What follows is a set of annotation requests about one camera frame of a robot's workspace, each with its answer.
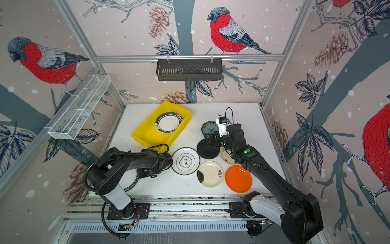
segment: white table surface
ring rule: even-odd
[[[191,120],[179,135],[173,145],[169,148],[169,153],[173,155],[176,150],[183,147],[190,147],[196,150],[197,144],[203,139],[201,126],[207,121],[215,121],[221,115],[225,115],[225,109],[231,107],[234,113],[234,122],[241,124],[247,144],[256,148],[267,163],[284,179],[282,167],[279,163],[275,149],[269,137],[266,124],[261,115],[257,103],[196,103],[180,104],[191,111]],[[118,128],[111,141],[110,148],[116,147],[121,151],[140,152],[146,147],[136,142],[131,133],[154,111],[159,104],[134,104],[127,105]],[[200,164],[207,159],[200,158]],[[220,155],[211,161],[217,162],[227,171],[230,164],[224,162]],[[120,184],[123,187],[131,185],[135,178],[135,170],[127,171],[122,177]],[[252,187],[248,192],[257,191],[259,193],[270,193],[268,189],[252,175]],[[190,175],[179,175],[172,169],[162,171],[155,178],[146,177],[140,179],[133,189],[128,191],[133,197],[223,197],[242,196],[229,189],[225,181],[214,188],[207,188],[199,183],[196,171]]]

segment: yellow plastic bin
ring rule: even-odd
[[[161,133],[155,126],[157,117],[166,112],[176,112],[183,117],[183,122],[181,122],[172,134]],[[168,146],[171,146],[190,120],[191,111],[180,105],[165,101],[140,126],[138,126],[131,136],[148,148],[159,144],[167,144]],[[165,146],[155,149],[160,153],[167,150]]]

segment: white snow dots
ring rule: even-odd
[[[35,190],[31,190],[25,194],[25,198],[32,198],[35,194]]]

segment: plate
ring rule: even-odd
[[[181,122],[183,122],[183,117],[180,114],[167,112],[158,116],[154,125],[159,132],[171,134],[176,130]]]
[[[209,121],[202,125],[202,134],[213,134],[218,131],[218,124],[214,121]]]
[[[234,159],[230,157],[230,151],[226,151],[226,149],[223,147],[221,147],[221,158],[228,164],[232,164],[232,165],[236,164],[234,162]]]
[[[119,184],[125,191],[129,191],[137,184],[138,180],[137,170],[132,169],[123,174],[122,178],[119,180]]]
[[[237,193],[245,193],[252,186],[252,176],[249,171],[240,165],[228,168],[225,174],[225,181],[227,186]]]
[[[205,187],[216,187],[223,180],[222,167],[213,161],[206,161],[199,166],[198,180]]]
[[[198,153],[192,148],[180,148],[173,154],[172,159],[172,169],[179,175],[194,173],[200,163]]]

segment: wallpaper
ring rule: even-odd
[[[0,33],[1,180],[93,66],[53,1],[2,1]],[[106,91],[75,140],[42,145],[0,199],[0,243],[52,241],[119,113]]]
[[[302,0],[68,3],[97,55],[154,55],[170,38],[175,41],[170,55],[192,55],[282,53]]]
[[[127,104],[261,102],[277,62],[222,62],[219,81],[159,81],[155,63],[103,64]]]
[[[266,106],[331,244],[389,242],[389,13],[384,0],[317,0]]]

